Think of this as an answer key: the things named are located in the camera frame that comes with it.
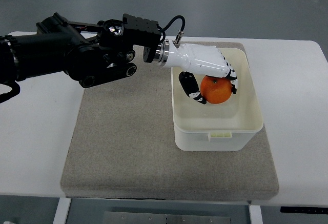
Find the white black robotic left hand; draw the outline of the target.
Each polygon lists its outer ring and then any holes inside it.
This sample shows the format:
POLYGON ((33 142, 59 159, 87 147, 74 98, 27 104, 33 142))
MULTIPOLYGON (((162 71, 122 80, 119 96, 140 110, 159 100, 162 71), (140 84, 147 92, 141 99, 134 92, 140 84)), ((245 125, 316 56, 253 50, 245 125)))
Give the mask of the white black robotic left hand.
POLYGON ((163 68, 180 67, 182 72, 178 79, 185 94, 201 104, 206 104, 210 100, 201 94, 196 74, 226 79, 231 84, 232 93, 237 92, 236 72, 215 46, 183 43, 176 47, 173 41, 166 39, 158 45, 154 61, 163 68))

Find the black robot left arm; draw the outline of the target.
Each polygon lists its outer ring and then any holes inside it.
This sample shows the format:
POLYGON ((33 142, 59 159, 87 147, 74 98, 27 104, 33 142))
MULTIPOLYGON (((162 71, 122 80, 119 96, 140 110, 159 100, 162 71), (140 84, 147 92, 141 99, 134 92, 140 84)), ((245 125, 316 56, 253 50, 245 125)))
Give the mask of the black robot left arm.
POLYGON ((1 37, 1 83, 63 71, 84 88, 132 76, 134 46, 155 54, 158 22, 124 14, 97 24, 70 22, 58 13, 37 23, 34 35, 1 37))

